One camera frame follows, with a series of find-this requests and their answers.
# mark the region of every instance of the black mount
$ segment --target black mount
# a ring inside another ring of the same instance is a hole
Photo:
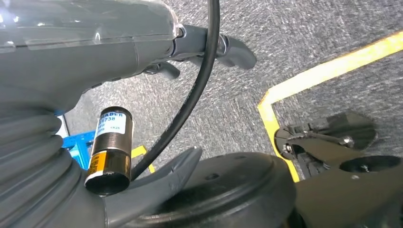
[[[376,138],[373,122],[354,113],[276,132],[278,151],[306,179],[296,183],[296,208],[307,228],[401,227],[402,159],[366,156]]]

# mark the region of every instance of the gray carpet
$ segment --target gray carpet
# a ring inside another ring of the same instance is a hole
[[[182,23],[207,25],[206,1],[165,1]],[[249,71],[216,64],[189,121],[154,163],[160,167],[187,147],[200,145],[204,158],[229,152],[272,152],[257,110],[272,86],[355,48],[403,29],[403,3],[395,0],[221,0],[221,31],[239,38],[256,53]],[[282,124],[304,122],[353,109],[374,118],[381,149],[400,152],[402,131],[402,53],[393,55],[275,104]],[[140,75],[84,94],[66,114],[71,134],[94,130],[100,111],[121,105],[135,122],[133,146],[151,147],[176,114],[198,68],[174,63],[182,71],[170,81]]]

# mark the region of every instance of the white label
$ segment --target white label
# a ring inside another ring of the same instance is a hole
[[[126,115],[123,113],[108,112],[99,118],[98,127],[96,128],[96,137],[104,133],[120,133],[126,132]]]

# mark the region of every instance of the yellow label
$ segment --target yellow label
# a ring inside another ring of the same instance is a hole
[[[97,153],[91,157],[89,163],[88,175],[96,173],[98,171],[103,171],[105,167],[106,151]]]

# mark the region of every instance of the gray plastic housing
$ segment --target gray plastic housing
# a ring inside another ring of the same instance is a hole
[[[84,188],[86,172],[55,135],[55,115],[72,109],[84,91],[169,55],[172,11],[139,0],[0,4],[0,227],[114,228],[180,191],[201,149],[102,198]]]

